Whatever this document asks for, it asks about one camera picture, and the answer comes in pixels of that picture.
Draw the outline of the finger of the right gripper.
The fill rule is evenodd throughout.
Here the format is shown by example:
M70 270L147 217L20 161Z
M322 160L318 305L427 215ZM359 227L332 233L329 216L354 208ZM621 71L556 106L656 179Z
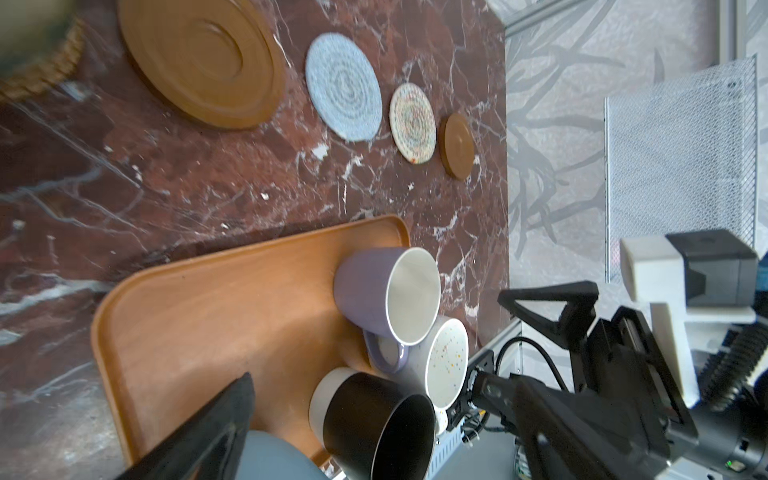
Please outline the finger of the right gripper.
M470 398L512 426L534 479L653 479L666 469L663 429L628 401L487 372L470 381Z
M507 289L497 301L512 316L546 337L557 346L578 352L596 319L599 289L595 282L579 281L547 287ZM532 310L531 306L559 306L556 320Z

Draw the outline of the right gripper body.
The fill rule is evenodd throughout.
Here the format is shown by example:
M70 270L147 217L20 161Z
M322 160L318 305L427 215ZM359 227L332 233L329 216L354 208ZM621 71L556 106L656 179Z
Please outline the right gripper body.
M698 378L702 397L684 404L642 314L620 308L601 320L573 355L574 385L606 399L628 401L666 438L666 472L684 459L726 479L767 476L767 376L747 378L767 350L764 319L729 331Z

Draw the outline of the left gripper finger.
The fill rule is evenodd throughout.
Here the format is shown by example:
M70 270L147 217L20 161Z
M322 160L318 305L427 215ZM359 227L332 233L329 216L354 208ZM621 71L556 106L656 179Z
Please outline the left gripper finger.
M122 479L233 479L255 405L249 373L231 382L123 472Z

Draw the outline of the cream woven coaster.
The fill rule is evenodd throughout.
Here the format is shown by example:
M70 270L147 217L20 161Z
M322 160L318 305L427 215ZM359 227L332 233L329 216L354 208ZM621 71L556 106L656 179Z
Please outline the cream woven coaster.
M400 85L390 101L389 124L400 154L411 164L429 161L435 151L437 127L424 91L413 83Z

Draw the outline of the grey woven coaster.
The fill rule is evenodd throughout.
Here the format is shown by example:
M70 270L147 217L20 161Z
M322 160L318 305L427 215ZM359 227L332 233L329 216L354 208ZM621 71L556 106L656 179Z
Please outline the grey woven coaster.
M348 142L370 141L382 122L380 85L363 51L348 37L328 32L307 52L310 99L324 123Z

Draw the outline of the brown wooden saucer coaster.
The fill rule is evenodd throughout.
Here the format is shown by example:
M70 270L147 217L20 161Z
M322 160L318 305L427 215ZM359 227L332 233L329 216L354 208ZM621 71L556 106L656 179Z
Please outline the brown wooden saucer coaster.
M275 114L285 62L251 1L121 1L125 44L147 80L196 120L256 127Z

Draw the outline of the woven straw coaster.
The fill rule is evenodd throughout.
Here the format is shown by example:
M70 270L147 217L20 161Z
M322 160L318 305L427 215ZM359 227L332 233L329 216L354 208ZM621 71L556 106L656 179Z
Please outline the woven straw coaster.
M1 102L24 100L66 80L75 72L83 48L83 22L75 18L66 36L52 53L33 60L7 79L1 80Z

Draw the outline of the light blue mug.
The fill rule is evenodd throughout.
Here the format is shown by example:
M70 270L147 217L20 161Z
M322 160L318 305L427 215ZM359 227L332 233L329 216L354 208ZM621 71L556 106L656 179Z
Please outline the light blue mug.
M249 431L235 479L327 480L327 476L286 441L263 431Z

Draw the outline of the orange serving tray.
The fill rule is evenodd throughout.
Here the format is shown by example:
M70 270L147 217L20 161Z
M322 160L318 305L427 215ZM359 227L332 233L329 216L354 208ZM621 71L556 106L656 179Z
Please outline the orange serving tray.
M232 381L252 378L251 428L317 464L309 425L320 380L368 371L361 330L333 298L352 253L410 243L394 215L337 225L153 267L98 307L91 344L124 458L134 464Z

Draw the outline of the white speckled mug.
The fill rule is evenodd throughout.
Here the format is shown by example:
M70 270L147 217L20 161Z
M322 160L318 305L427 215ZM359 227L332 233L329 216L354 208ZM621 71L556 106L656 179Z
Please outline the white speckled mug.
M439 315L425 339L407 347L406 353L405 366L391 378L429 397L435 414L435 435L439 436L447 429L447 410L465 381L469 359L466 328L456 318Z

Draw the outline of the black ceramic mug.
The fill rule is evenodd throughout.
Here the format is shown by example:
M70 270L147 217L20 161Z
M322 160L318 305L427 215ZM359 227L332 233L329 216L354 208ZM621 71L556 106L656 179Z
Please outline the black ceramic mug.
M310 427L349 479L424 479L435 446L429 397L351 368L315 388Z

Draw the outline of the purple ceramic mug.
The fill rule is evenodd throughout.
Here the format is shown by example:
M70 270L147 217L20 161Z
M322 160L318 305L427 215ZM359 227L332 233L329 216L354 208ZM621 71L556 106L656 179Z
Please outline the purple ceramic mug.
M356 251L340 264L333 296L342 315L362 329L373 367L393 375L432 329L442 287L427 250L381 247Z

